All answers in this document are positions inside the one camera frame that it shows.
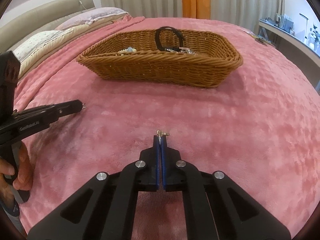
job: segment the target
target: silver screw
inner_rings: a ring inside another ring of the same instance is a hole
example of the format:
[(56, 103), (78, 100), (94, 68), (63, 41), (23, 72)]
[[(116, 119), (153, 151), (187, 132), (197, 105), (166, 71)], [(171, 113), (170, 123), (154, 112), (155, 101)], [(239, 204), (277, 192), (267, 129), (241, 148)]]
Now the silver screw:
[(105, 180), (107, 178), (107, 174), (104, 172), (99, 172), (96, 177), (97, 180)]
[(143, 168), (144, 166), (146, 166), (146, 163), (144, 161), (137, 161), (136, 162), (137, 168)]
[(176, 165), (177, 165), (178, 167), (182, 168), (182, 167), (186, 166), (187, 164), (186, 164), (185, 161), (180, 160), (180, 161), (177, 161), (177, 162), (176, 162)]
[(214, 176), (217, 178), (217, 179), (223, 179), (224, 178), (224, 173), (222, 171), (216, 171), (214, 173)]

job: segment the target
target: bed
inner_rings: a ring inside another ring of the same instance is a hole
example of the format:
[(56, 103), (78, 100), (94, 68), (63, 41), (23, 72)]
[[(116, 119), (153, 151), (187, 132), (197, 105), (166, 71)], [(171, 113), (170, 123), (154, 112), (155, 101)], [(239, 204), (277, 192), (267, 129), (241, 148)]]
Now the bed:
[[(81, 10), (79, 0), (74, 3), (63, 14), (44, 16), (28, 35)], [(244, 64), (217, 88), (199, 89), (106, 81), (75, 60), (114, 33), (166, 25), (219, 33), (242, 54)], [(245, 31), (213, 20), (125, 14), (26, 64), (16, 109), (74, 99), (87, 106), (24, 140), (35, 167), (30, 199), (20, 205), (26, 231), (98, 171), (118, 172), (135, 161), (162, 129), (183, 159), (205, 172), (224, 171), (295, 236), (320, 200), (320, 99), (293, 63)], [(0, 48), (9, 49), (25, 34), (18, 33), (10, 44), (3, 41)], [(141, 193), (132, 239), (187, 239), (183, 217), (180, 193)]]

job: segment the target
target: triangular cutout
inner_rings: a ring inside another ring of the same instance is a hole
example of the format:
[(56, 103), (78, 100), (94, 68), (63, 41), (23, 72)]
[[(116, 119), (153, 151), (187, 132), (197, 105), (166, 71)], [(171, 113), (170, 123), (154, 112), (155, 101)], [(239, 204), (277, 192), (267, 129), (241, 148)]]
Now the triangular cutout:
[(79, 196), (75, 201), (73, 201), (69, 206), (67, 206), (60, 216), (71, 223), (78, 224), (82, 218), (82, 215), (87, 207), (87, 204), (92, 196), (93, 190), (88, 189), (81, 196)]
[(228, 193), (242, 222), (259, 214), (258, 210), (243, 199), (233, 188), (228, 188)]

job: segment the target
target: pillowcase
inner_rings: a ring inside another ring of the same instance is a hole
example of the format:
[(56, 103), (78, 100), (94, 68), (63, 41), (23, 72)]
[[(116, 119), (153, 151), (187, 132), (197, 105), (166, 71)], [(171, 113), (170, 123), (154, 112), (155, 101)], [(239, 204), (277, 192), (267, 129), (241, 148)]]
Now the pillowcase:
[(112, 18), (112, 20), (115, 20), (126, 14), (128, 14), (126, 11), (116, 7), (98, 8), (98, 9), (87, 11), (72, 17), (71, 19), (59, 25), (55, 30), (59, 30), (59, 31), (66, 30), (68, 28), (81, 25), (81, 24), (91, 25), (95, 21), (103, 18)]
[(13, 51), (13, 53), (17, 57), (17, 59), (20, 61), (20, 63), (23, 63), (29, 56), (34, 54), (44, 45), (48, 44), (51, 41), (54, 41), (59, 37), (62, 37), (63, 35), (71, 31), (72, 29), (68, 29), (65, 31), (39, 32), (33, 35), (32, 37), (30, 37), (29, 39), (27, 39), (25, 42), (23, 42), (19, 47), (17, 47)]

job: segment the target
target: white desk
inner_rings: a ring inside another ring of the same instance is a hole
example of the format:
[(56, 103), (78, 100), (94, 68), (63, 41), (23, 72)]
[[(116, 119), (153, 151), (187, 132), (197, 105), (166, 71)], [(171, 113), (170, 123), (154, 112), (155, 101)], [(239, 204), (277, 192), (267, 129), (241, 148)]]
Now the white desk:
[(314, 63), (317, 64), (318, 67), (320, 67), (320, 56), (313, 49), (311, 49), (309, 46), (304, 44), (302, 41), (298, 40), (295, 36), (287, 33), (286, 31), (284, 31), (276, 26), (273, 26), (272, 24), (270, 24), (264, 20), (259, 21), (259, 26), (277, 34), (281, 38), (290, 42), (292, 45), (294, 45), (299, 50), (301, 50), (304, 54), (306, 54)]

